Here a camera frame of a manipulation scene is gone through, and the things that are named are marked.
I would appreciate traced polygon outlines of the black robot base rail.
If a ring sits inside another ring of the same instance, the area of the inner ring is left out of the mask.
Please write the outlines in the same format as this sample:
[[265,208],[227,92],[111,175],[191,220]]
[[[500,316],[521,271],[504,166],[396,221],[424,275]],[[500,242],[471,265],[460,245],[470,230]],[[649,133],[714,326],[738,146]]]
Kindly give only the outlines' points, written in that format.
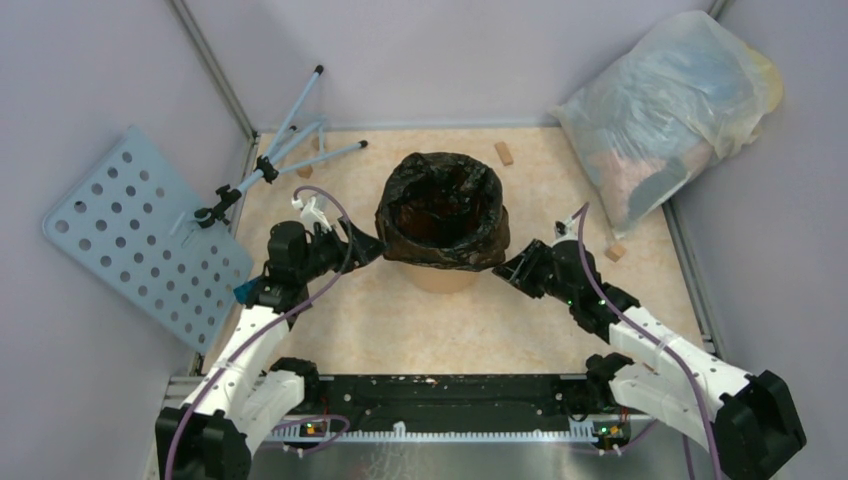
[[593,355],[583,374],[335,375],[308,360],[283,357],[271,371],[290,371],[305,383],[296,415],[331,416],[331,429],[353,434],[512,434],[565,432],[591,415],[618,414],[609,381],[628,357]]

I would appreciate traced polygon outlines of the large translucent trash bag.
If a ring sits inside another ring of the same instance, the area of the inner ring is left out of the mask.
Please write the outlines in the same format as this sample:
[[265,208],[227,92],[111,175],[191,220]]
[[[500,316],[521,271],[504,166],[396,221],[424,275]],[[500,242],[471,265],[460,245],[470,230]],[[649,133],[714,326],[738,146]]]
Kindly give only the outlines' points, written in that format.
[[614,237],[760,134],[777,66],[703,11],[661,21],[549,113],[598,192]]

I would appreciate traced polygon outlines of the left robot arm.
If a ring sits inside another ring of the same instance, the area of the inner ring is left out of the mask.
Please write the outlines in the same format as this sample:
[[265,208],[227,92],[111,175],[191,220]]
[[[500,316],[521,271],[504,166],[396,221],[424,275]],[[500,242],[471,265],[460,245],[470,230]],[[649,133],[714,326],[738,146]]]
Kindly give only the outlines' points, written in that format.
[[320,386],[304,370],[287,367],[260,376],[297,316],[317,299],[313,280],[332,281],[376,260],[384,242],[347,221],[338,226],[284,221],[270,230],[261,275],[242,285],[241,317],[218,361],[177,407],[155,424],[163,479],[245,479],[253,457],[291,410],[319,404]]

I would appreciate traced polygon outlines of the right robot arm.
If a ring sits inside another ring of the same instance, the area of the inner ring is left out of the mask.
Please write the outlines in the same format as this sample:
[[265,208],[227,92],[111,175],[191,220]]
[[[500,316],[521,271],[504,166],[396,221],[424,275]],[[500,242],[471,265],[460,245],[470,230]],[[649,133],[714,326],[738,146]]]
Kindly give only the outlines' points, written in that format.
[[769,479],[807,444],[787,383],[753,374],[686,340],[626,291],[603,281],[574,238],[531,242],[494,274],[525,295],[555,298],[614,348],[587,361],[589,404],[645,413],[702,446],[730,479]]

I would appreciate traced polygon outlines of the orange plastic trash bin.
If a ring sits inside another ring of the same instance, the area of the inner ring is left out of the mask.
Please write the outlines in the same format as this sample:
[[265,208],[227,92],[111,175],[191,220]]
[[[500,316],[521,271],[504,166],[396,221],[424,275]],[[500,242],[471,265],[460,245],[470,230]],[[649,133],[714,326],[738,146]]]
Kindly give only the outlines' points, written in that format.
[[474,285],[478,272],[438,269],[418,265],[402,265],[402,271],[417,288],[434,294],[453,294]]

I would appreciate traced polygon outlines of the black trash bag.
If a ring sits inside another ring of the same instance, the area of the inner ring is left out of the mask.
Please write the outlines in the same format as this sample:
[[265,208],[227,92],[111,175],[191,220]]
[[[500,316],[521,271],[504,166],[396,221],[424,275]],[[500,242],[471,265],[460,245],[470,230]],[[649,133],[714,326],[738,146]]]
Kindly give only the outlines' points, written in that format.
[[499,176],[461,153],[407,155],[385,182],[375,226],[384,259],[441,270],[494,268],[511,242]]

